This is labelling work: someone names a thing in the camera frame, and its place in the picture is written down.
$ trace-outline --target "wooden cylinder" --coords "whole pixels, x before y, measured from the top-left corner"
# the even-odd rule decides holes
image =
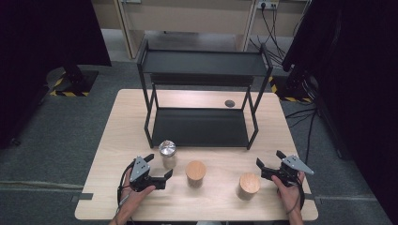
[[[192,188],[199,188],[203,184],[203,178],[206,174],[206,166],[201,161],[192,161],[185,168],[188,185]]]
[[[252,172],[246,172],[240,176],[237,186],[237,196],[241,200],[250,200],[260,189],[260,179]]]

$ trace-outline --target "hazard tape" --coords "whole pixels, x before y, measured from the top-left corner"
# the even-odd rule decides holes
[[[311,102],[311,99],[308,97],[301,97],[301,98],[296,98],[296,97],[283,97],[281,94],[278,92],[278,88],[276,86],[276,83],[273,79],[272,76],[269,76],[268,79],[269,85],[271,86],[271,91],[275,95],[279,97],[280,100],[282,101],[299,101],[299,102]]]
[[[87,97],[89,92],[70,92],[70,91],[57,91],[56,89],[61,85],[64,81],[66,73],[64,72],[62,76],[56,81],[53,91],[50,93],[50,96],[63,96],[63,97]]]

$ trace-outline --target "metal can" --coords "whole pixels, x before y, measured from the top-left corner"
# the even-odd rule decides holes
[[[163,166],[166,169],[173,169],[176,166],[176,145],[172,141],[164,141],[159,145]]]

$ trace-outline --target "wall socket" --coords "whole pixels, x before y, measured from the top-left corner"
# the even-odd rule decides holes
[[[261,9],[263,3],[266,4],[265,10],[276,10],[279,5],[279,0],[259,0],[257,8]]]

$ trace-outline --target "human arm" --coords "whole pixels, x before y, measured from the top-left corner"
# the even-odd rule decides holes
[[[109,225],[125,224],[129,218],[131,218],[135,210],[140,206],[140,203],[143,201],[143,199],[155,189],[155,186],[149,186],[141,192],[133,191],[130,187],[130,174],[131,169],[126,172],[126,178],[123,184],[123,187],[125,188],[123,188],[120,198],[121,200],[126,200],[119,206],[118,212],[111,220]]]
[[[298,173],[298,179],[302,183],[304,180],[304,172]],[[279,196],[282,200],[282,204],[284,210],[286,211],[287,216],[289,217],[290,225],[301,225],[304,224],[301,216],[300,209],[300,194],[299,187],[292,186],[286,187],[282,181],[275,175],[271,177],[272,181],[278,187]]]

